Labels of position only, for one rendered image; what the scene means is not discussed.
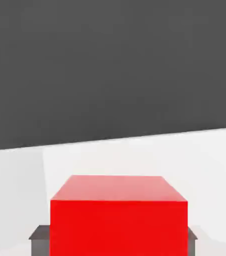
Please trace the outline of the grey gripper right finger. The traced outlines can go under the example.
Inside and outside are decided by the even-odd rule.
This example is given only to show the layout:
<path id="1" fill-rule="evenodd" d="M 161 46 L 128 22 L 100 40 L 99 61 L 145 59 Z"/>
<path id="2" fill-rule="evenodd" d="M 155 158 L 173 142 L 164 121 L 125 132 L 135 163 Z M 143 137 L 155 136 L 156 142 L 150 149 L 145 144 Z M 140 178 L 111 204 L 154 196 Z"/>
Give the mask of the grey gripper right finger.
<path id="1" fill-rule="evenodd" d="M 188 256 L 217 256 L 213 240 L 200 226 L 188 229 Z"/>

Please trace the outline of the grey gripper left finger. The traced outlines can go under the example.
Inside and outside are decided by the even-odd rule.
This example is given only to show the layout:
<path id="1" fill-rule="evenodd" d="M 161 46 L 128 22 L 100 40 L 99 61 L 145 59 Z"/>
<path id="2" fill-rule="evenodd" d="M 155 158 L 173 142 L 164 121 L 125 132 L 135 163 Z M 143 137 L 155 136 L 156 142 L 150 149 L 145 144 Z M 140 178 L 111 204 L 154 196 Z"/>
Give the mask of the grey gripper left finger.
<path id="1" fill-rule="evenodd" d="M 39 225 L 29 238 L 16 246 L 14 256 L 49 256 L 49 225 Z"/>

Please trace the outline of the small red cube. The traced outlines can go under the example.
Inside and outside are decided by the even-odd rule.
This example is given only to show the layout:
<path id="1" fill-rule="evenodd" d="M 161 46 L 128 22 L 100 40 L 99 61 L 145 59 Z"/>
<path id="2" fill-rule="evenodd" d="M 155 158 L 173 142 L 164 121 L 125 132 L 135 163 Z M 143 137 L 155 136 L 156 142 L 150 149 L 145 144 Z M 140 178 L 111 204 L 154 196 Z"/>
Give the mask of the small red cube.
<path id="1" fill-rule="evenodd" d="M 160 176 L 73 175 L 50 201 L 50 256 L 188 256 L 188 202 Z"/>

